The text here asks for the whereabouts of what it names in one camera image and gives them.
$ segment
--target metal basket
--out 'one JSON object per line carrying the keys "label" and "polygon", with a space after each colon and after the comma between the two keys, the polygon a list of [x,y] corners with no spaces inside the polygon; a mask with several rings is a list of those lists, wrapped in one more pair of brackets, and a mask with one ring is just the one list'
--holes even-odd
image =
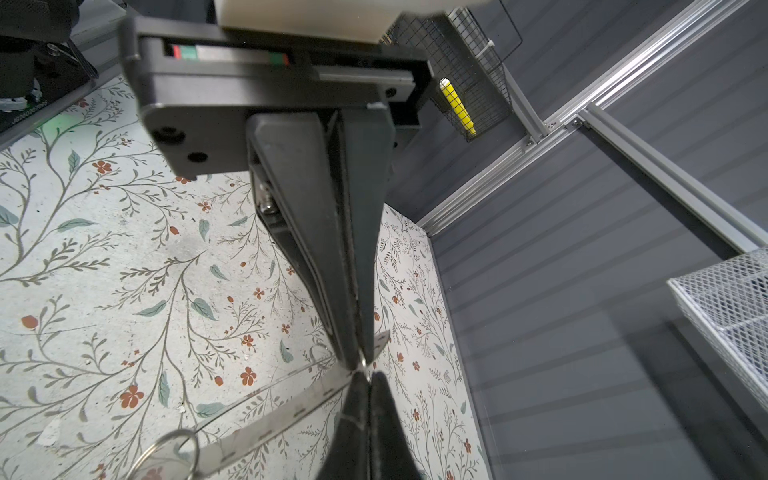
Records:
{"label": "metal basket", "polygon": [[[512,113],[502,60],[466,8],[428,18],[401,15],[382,41],[426,50],[438,83],[450,80],[461,103],[452,107],[439,86],[432,100],[467,141]],[[474,133],[462,121],[466,115]]]}
{"label": "metal basket", "polygon": [[768,247],[667,284],[685,316],[768,410]]}

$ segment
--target floral tablecloth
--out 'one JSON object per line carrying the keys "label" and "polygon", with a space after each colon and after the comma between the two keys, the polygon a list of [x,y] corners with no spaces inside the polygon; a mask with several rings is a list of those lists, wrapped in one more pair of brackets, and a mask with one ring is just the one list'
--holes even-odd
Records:
{"label": "floral tablecloth", "polygon": [[[174,176],[134,102],[117,78],[0,156],[6,480],[123,478],[160,435],[307,365],[325,342],[247,175]],[[385,207],[374,317],[392,342],[375,366],[424,477],[487,478],[430,248]],[[323,358],[212,422],[202,443],[306,388]],[[217,478],[313,478],[340,400]]]}

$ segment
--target black wire basket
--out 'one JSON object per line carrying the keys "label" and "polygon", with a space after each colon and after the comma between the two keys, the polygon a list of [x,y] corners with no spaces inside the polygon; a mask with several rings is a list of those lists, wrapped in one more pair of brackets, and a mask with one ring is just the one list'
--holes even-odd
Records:
{"label": "black wire basket", "polygon": [[438,81],[432,100],[467,141],[512,114],[502,60],[466,8],[401,15],[382,41],[426,50]]}

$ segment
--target orange flower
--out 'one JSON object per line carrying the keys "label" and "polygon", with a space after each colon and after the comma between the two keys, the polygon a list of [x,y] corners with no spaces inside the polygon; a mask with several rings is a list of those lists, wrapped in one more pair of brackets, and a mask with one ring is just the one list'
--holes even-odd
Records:
{"label": "orange flower", "polygon": [[121,406],[126,409],[128,407],[131,407],[132,409],[135,409],[136,406],[139,404],[139,400],[144,398],[144,393],[139,392],[138,385],[131,385],[128,387],[127,392],[123,392],[122,395],[120,395],[120,400],[122,400]]}
{"label": "orange flower", "polygon": [[34,318],[32,315],[24,316],[22,317],[22,325],[30,330],[34,330],[38,327],[38,319]]}
{"label": "orange flower", "polygon": [[150,468],[149,472],[141,480],[163,480],[160,473],[163,471],[163,467]]}
{"label": "orange flower", "polygon": [[102,175],[106,174],[107,172],[111,172],[112,171],[112,164],[108,164],[107,162],[105,162],[103,160],[99,160],[98,162],[94,162],[91,165],[96,167],[96,171],[98,173],[102,174]]}
{"label": "orange flower", "polygon": [[256,379],[256,373],[254,373],[253,370],[247,366],[245,367],[245,372],[240,374],[240,378],[243,379],[243,385],[251,386],[253,385],[253,381]]}

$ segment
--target yellow tube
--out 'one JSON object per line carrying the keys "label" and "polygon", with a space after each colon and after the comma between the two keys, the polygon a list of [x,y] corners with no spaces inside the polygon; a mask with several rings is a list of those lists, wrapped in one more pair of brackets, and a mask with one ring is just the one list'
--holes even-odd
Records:
{"label": "yellow tube", "polygon": [[449,79],[443,78],[440,81],[440,91],[445,95],[448,103],[451,104],[451,108],[453,108],[453,111],[458,115],[458,119],[462,122],[464,128],[469,130],[469,133],[476,135],[477,131],[475,131],[475,123],[472,122],[472,119],[469,117],[469,112],[464,108],[462,99],[458,97],[458,94],[453,89],[453,85],[451,85]]}

